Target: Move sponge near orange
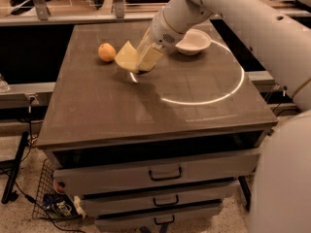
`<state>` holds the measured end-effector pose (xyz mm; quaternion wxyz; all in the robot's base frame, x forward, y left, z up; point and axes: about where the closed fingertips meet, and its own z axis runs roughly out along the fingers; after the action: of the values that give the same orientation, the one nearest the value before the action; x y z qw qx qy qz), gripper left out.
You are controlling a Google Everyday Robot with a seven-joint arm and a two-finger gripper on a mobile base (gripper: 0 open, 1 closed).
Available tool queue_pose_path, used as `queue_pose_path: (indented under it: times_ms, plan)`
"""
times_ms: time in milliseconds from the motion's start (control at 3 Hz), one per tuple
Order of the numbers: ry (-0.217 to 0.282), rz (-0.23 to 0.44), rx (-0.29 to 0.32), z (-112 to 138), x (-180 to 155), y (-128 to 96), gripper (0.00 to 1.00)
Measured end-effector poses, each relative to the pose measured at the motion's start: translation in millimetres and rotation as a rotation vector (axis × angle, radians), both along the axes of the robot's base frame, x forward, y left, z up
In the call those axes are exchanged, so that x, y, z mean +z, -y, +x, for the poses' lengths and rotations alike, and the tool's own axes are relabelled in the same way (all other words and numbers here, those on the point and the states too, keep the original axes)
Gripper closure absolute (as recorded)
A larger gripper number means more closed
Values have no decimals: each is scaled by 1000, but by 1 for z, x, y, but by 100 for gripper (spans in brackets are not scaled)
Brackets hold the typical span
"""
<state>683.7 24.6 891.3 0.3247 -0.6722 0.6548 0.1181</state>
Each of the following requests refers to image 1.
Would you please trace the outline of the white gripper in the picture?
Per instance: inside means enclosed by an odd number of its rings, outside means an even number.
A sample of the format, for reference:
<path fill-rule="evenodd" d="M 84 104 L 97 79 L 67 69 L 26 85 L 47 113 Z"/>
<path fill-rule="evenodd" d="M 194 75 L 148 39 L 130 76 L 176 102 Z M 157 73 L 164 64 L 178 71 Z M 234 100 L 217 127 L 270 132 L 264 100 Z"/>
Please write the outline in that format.
<path fill-rule="evenodd" d="M 138 71 L 150 72 L 162 57 L 162 51 L 151 47 L 153 41 L 166 48 L 174 48 L 184 38 L 184 33 L 173 30 L 166 22 L 162 12 L 158 12 L 152 20 L 150 30 L 147 29 L 141 42 L 136 48 L 139 58 Z"/>

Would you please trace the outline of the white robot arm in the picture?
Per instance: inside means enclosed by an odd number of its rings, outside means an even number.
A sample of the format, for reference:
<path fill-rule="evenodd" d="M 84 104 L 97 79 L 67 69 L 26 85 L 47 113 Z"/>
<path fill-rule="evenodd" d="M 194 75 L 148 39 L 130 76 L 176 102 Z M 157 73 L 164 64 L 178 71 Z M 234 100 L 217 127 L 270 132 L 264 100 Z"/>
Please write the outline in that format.
<path fill-rule="evenodd" d="M 218 15 L 257 64 L 300 109 L 265 143 L 250 202 L 248 233 L 311 233 L 310 29 L 260 0 L 170 0 L 143 40 L 170 47 L 205 17 Z"/>

